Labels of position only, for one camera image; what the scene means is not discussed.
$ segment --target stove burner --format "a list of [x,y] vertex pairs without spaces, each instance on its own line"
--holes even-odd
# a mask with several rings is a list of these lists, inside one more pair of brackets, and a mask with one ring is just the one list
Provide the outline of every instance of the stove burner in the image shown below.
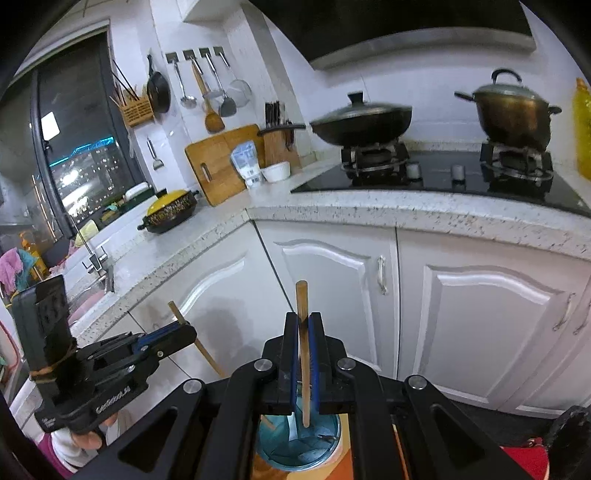
[[539,153],[487,142],[482,144],[480,163],[492,172],[488,181],[496,175],[541,184],[554,176],[549,152]]
[[406,176],[408,150],[398,140],[367,147],[343,148],[342,168],[352,180],[355,178]]

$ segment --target black glass cooktop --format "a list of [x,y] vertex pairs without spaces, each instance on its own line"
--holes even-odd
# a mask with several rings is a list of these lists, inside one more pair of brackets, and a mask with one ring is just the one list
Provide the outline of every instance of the black glass cooktop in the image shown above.
[[[341,165],[338,165],[291,192],[326,190],[454,192],[535,203],[591,218],[591,209],[557,173],[554,173],[551,181],[536,184],[508,176],[490,175],[487,168],[480,164],[480,154],[475,152],[410,152],[410,157],[410,162],[419,163],[421,166],[421,180],[409,180],[406,176],[397,174],[351,180]],[[452,181],[452,165],[464,166],[466,179],[464,182]]]

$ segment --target wall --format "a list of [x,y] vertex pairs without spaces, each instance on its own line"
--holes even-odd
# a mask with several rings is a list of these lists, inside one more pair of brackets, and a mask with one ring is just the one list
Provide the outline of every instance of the wall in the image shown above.
[[[524,9],[537,43],[532,54],[490,47],[413,48],[326,71],[314,71],[285,35],[268,19],[267,23],[307,122],[347,105],[346,94],[362,90],[367,100],[413,106],[406,138],[481,142],[486,136],[475,105],[456,99],[453,92],[473,92],[491,82],[495,68],[505,66],[564,109],[553,117],[549,150],[555,159],[567,160],[574,156],[570,102],[575,78],[582,73],[550,29]],[[315,150],[329,147],[311,136]]]
[[[220,24],[205,25],[185,24],[181,20],[176,1],[171,0],[111,0],[93,5],[91,1],[84,17],[82,10],[66,15],[37,43],[23,64],[38,60],[54,50],[58,45],[72,40],[77,35],[92,28],[108,25],[112,57],[121,67],[132,85],[141,86],[147,81],[148,61],[146,55],[152,53],[155,69],[168,78],[171,86],[171,108],[157,116],[155,122],[149,122],[133,129],[131,144],[138,154],[144,174],[157,188],[193,189],[198,186],[197,179],[184,153],[185,147],[206,138],[209,134],[204,127],[205,113],[199,105],[188,110],[181,106],[180,84],[172,65],[166,63],[164,54],[175,51],[179,59],[179,68],[188,95],[201,98],[194,80],[190,63],[185,61],[182,51],[187,48],[198,50],[199,47],[220,45],[234,72],[240,76],[227,38]],[[223,66],[219,58],[214,57],[220,78],[227,85],[233,77]],[[215,79],[204,60],[199,60],[205,71],[209,85],[215,85]],[[224,119],[226,129],[255,123],[256,117],[252,105],[239,110],[238,114]],[[164,167],[154,171],[152,158],[147,147],[150,138]]]

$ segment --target yellow bottle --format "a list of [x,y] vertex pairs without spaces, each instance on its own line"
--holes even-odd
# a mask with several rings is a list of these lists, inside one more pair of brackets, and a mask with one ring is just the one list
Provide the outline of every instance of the yellow bottle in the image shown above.
[[29,252],[32,256],[34,256],[37,259],[37,261],[35,262],[35,267],[37,267],[37,271],[41,275],[41,278],[39,278],[35,271],[32,270],[31,276],[33,277],[33,280],[43,280],[47,276],[49,270],[47,269],[45,262],[41,259],[41,255],[37,250],[37,246],[34,243],[31,243],[29,240],[27,240],[24,236],[24,233],[21,233],[20,237],[22,240],[22,249]]
[[583,177],[591,180],[591,93],[581,78],[577,78],[573,114],[577,169]]

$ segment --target faucet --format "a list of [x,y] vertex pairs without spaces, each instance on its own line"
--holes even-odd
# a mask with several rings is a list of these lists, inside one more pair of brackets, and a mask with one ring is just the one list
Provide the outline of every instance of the faucet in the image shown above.
[[86,242],[84,235],[82,235],[80,233],[80,229],[78,228],[78,225],[76,225],[76,222],[74,221],[72,216],[68,215],[68,217],[70,217],[70,220],[72,221],[72,224],[74,225],[74,228],[76,229],[77,234],[80,235],[80,238],[82,239],[82,243],[84,243],[84,246],[86,247],[86,249],[88,250],[88,253],[90,255],[88,257],[88,260],[90,261],[90,265],[86,266],[84,261],[82,262],[82,265],[84,265],[84,267],[88,273],[97,272],[99,274],[98,280],[103,284],[103,286],[105,288],[105,293],[110,292],[110,291],[111,292],[115,291],[115,283],[113,280],[113,268],[112,267],[105,268],[105,266],[103,264],[109,258],[107,256],[107,253],[105,252],[105,249],[103,247],[100,248],[102,250],[102,253],[100,255],[97,255],[95,252],[93,252],[90,249],[90,246],[88,245],[88,243]]

